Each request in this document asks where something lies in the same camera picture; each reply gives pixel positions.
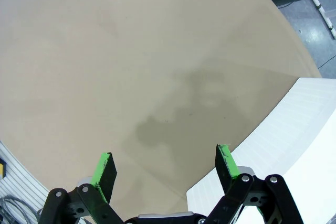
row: white panel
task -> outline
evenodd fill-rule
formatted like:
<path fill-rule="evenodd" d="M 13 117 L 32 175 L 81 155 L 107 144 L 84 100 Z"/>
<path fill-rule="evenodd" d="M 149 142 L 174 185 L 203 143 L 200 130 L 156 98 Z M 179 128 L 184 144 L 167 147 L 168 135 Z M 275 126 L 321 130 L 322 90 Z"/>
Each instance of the white panel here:
<path fill-rule="evenodd" d="M 12 195 L 24 200 L 36 211 L 41 209 L 49 191 L 24 168 L 2 142 L 0 142 L 0 158 L 7 164 L 6 177 L 0 180 L 0 197 Z M 15 218 L 21 223 L 26 223 L 16 208 L 11 207 L 10 204 L 8 207 L 16 214 Z M 27 214 L 32 223 L 37 223 L 31 212 L 27 211 Z M 84 220 L 80 220 L 79 223 L 85 224 Z"/>
<path fill-rule="evenodd" d="M 251 167 L 262 179 L 269 174 L 284 175 L 307 150 L 335 108 L 336 80 L 300 78 L 232 152 L 236 164 Z M 213 169 L 187 191 L 188 210 L 207 216 L 223 195 Z M 245 211 L 260 215 L 254 208 Z"/>

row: silver bolt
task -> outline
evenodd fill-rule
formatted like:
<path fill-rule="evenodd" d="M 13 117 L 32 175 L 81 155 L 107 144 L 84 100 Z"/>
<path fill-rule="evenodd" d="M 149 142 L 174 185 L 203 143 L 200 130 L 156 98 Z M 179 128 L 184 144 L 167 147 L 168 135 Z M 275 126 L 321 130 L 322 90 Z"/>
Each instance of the silver bolt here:
<path fill-rule="evenodd" d="M 271 180 L 272 183 L 278 182 L 278 179 L 274 176 L 272 176 L 270 180 Z"/>
<path fill-rule="evenodd" d="M 249 180 L 250 180 L 250 178 L 247 175 L 244 175 L 242 177 L 242 181 L 244 181 L 244 182 L 248 182 Z"/>
<path fill-rule="evenodd" d="M 199 219 L 198 222 L 197 222 L 197 224 L 203 224 L 204 222 L 205 222 L 204 218 L 203 219 Z"/>

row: concrete floor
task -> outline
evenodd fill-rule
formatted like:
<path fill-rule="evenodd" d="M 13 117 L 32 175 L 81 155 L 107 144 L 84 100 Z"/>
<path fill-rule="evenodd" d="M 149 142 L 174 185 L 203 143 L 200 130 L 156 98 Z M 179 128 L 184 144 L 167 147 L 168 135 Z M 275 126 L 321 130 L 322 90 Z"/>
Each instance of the concrete floor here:
<path fill-rule="evenodd" d="M 319 0 L 325 11 L 336 9 L 336 0 Z M 311 54 L 324 78 L 336 78 L 336 40 L 312 0 L 280 9 Z M 336 25 L 336 17 L 331 19 Z"/>

